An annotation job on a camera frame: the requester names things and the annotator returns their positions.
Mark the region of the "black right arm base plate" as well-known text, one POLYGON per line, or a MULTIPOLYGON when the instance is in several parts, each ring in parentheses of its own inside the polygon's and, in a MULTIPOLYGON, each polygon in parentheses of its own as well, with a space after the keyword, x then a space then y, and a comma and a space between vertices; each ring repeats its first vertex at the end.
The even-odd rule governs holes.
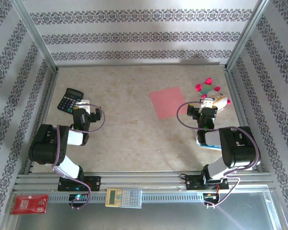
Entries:
POLYGON ((207 180, 204 175, 186 175, 185 185, 187 190, 226 190, 229 189, 228 180, 207 180))

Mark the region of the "red packet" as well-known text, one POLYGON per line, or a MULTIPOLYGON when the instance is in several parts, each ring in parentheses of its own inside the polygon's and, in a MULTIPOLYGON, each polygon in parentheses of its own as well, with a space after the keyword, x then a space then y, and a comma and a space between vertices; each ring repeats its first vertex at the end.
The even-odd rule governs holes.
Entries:
POLYGON ((43 214, 46 212, 48 195, 17 195, 13 197, 11 215, 43 214))

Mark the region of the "black desk calculator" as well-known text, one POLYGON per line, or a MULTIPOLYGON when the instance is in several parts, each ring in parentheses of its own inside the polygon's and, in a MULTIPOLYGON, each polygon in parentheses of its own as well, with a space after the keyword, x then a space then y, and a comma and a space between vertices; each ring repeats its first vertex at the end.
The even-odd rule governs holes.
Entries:
POLYGON ((64 96, 59 102, 57 109, 68 114, 72 114, 76 103, 80 102, 84 97, 84 93, 72 88, 67 88, 64 96))

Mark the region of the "beige scientific calculator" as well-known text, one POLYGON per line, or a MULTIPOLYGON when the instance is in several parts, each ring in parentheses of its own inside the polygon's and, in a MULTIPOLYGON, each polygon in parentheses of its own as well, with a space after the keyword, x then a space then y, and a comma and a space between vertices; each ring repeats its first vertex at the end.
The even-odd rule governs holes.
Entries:
POLYGON ((108 188, 106 207, 142 208, 142 190, 131 188, 108 188))

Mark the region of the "pink cloth square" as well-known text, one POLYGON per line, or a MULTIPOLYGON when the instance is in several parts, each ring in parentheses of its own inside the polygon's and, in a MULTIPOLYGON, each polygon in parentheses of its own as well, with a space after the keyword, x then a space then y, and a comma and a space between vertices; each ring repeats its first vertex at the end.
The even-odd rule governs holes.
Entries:
POLYGON ((180 87, 173 87, 149 93, 159 120, 176 117, 177 109, 186 102, 180 87))

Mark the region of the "aluminium side rail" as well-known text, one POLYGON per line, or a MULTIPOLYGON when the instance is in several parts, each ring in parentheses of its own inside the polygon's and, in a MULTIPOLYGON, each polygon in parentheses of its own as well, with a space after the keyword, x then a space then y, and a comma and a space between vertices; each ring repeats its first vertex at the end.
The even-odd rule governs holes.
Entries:
POLYGON ((50 105, 51 97, 53 94, 53 87, 55 86, 55 82, 58 76, 59 69, 56 69, 56 71, 46 80, 45 87, 43 88, 43 94, 42 99, 39 104, 39 108, 37 111, 37 115, 34 122, 34 127, 32 129, 32 133, 28 142, 28 147, 25 149, 25 159, 22 164, 21 170, 19 171, 19 174, 29 174, 31 170, 31 160, 28 157, 29 148, 34 140, 34 137, 38 131, 39 126, 44 123, 48 108, 50 105))
POLYGON ((243 106, 240 100, 239 93, 230 72, 224 68, 224 75, 228 85, 229 93, 232 99, 233 106, 237 115, 238 123, 240 126, 248 126, 248 120, 244 113, 243 106))

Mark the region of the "blue and white packet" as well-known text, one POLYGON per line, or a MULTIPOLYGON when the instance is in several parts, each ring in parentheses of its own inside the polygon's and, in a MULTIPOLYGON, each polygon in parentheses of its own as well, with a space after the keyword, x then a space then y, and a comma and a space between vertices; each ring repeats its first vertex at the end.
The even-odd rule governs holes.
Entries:
POLYGON ((199 142, 198 138, 196 138, 196 143, 197 145, 199 145, 201 148, 204 149, 210 149, 210 150, 218 150, 221 151, 221 146, 215 146, 215 145, 204 145, 202 143, 199 142))

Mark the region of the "aluminium rear rail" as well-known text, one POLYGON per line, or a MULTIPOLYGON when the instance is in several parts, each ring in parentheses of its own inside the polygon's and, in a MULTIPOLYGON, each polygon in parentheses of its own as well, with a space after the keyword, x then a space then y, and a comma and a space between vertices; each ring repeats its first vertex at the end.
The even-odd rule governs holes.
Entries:
POLYGON ((219 62, 212 63, 114 63, 114 64, 78 64, 78 65, 57 65, 57 68, 90 68, 90 67, 130 67, 130 66, 226 66, 219 62))

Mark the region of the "metal sheet tray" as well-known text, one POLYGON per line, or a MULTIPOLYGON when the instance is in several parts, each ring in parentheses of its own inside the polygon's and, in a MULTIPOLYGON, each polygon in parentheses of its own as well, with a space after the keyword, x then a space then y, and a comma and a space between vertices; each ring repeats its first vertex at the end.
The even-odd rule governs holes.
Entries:
POLYGON ((17 230, 283 230, 264 193, 231 194, 221 205, 143 203, 141 209, 92 203, 76 211, 49 203, 44 214, 21 215, 17 230))

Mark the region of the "aluminium frame post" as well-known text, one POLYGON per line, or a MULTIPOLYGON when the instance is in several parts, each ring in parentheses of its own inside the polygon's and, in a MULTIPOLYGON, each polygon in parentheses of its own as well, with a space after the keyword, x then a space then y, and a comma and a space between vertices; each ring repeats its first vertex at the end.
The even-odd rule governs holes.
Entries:
POLYGON ((240 53, 244 49, 245 44, 249 40, 250 36, 252 35, 258 21, 260 20, 262 14, 264 13, 268 3, 271 0, 258 0, 249 20, 247 21, 244 29, 241 32, 241 36, 239 37, 236 45, 233 48, 233 51, 225 64, 225 70, 230 71, 233 68, 237 58, 239 57, 240 53))
POLYGON ((44 42, 40 32, 36 28, 36 25, 34 24, 23 1, 22 0, 10 0, 10 1, 15 10, 17 11, 17 14, 21 18, 22 22, 26 26, 27 31, 29 32, 30 36, 32 37, 32 40, 34 41, 37 48, 41 52, 48 66, 52 69, 53 72, 57 72, 58 69, 57 65, 55 64, 54 59, 46 46, 46 43, 44 42))

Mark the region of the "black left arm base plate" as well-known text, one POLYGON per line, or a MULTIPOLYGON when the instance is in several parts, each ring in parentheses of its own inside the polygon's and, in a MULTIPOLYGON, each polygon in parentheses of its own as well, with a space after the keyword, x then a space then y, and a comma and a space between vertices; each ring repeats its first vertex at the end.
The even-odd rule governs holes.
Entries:
MULTIPOLYGON (((83 183, 87 184, 91 191, 99 191, 101 185, 100 176, 85 176, 83 183)), ((60 177, 58 184, 60 192, 88 192, 88 188, 82 183, 60 177)))

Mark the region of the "white and pink plush toy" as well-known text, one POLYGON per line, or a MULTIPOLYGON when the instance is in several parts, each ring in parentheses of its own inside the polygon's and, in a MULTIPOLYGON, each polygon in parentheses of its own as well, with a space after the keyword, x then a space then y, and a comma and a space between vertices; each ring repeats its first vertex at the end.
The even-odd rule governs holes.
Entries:
POLYGON ((225 106, 231 104, 231 100, 221 91, 220 86, 214 87, 212 83, 212 79, 207 78, 204 83, 197 84, 195 90, 203 101, 208 99, 212 108, 216 107, 218 110, 222 110, 225 106))

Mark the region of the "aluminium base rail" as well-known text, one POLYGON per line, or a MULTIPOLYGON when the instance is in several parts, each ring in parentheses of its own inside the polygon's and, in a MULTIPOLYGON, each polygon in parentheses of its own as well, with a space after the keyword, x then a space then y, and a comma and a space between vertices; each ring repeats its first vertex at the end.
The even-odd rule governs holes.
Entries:
MULTIPOLYGON (((101 177, 100 192, 108 188, 138 188, 147 193, 182 193, 185 192, 185 181, 180 178, 182 172, 96 172, 86 173, 88 176, 101 177)), ((236 176, 240 183, 235 192, 261 192, 265 189, 274 191, 275 186, 268 172, 242 171, 236 176)), ((59 176, 55 173, 30 173, 18 175, 12 191, 25 193, 57 193, 59 176)))

